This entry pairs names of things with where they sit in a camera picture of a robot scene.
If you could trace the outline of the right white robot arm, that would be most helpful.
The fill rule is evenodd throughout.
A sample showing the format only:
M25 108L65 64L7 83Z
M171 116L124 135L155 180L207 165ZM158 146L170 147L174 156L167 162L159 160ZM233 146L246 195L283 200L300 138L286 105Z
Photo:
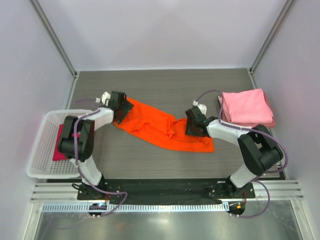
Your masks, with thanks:
M264 125L245 127L206 117L199 106L193 106L185 114L188 136L220 139L239 147L243 165L226 178L223 186L229 198L241 197L252 180L284 158L279 144Z

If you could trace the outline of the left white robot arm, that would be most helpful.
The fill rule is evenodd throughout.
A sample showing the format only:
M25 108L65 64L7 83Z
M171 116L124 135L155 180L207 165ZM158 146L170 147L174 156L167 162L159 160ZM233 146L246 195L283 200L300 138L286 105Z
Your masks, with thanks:
M107 195L104 175L93 159L95 132L105 125L120 124L133 109L124 92L104 92L95 101L100 106L81 115L68 115L64 119L57 150L73 162L81 177L75 185L78 193L89 199L102 199Z

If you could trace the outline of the orange t shirt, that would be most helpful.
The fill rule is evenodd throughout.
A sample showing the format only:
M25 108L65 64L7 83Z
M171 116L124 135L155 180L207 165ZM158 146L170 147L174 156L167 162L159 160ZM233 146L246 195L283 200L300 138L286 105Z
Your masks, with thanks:
M169 113L133 98L129 98L128 101L133 104L133 108L121 123L114 123L119 129L167 150L194 153L214 152L212 138L186 134L187 120L185 118L176 119Z

